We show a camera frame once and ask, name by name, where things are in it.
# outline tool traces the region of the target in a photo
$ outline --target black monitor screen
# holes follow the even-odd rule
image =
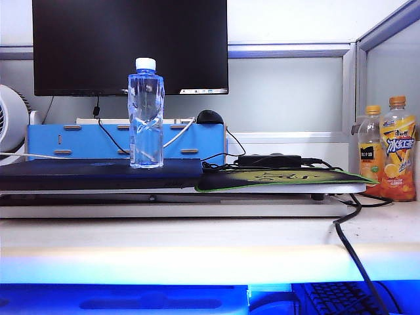
[[[35,95],[124,95],[135,59],[167,95],[226,94],[226,0],[33,0]]]

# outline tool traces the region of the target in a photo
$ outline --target white fan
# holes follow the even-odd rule
[[[0,85],[0,152],[24,153],[26,128],[34,117],[35,112],[20,93]],[[0,165],[21,159],[20,156],[0,156]]]

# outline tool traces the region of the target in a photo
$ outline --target power adapter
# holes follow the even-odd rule
[[[267,167],[271,169],[279,169],[282,167],[299,168],[302,166],[301,156],[284,156],[278,154],[272,155],[251,155],[238,156],[235,164],[239,167]]]

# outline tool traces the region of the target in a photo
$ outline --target green mouse pad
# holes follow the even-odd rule
[[[198,192],[213,192],[254,185],[344,184],[353,182],[377,184],[374,180],[344,171],[307,167],[285,170],[261,169],[204,173],[196,185],[196,190]]]

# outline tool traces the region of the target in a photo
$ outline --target plastic water bottle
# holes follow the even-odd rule
[[[129,75],[130,166],[163,166],[163,78],[156,74],[156,61],[136,59],[136,74]]]

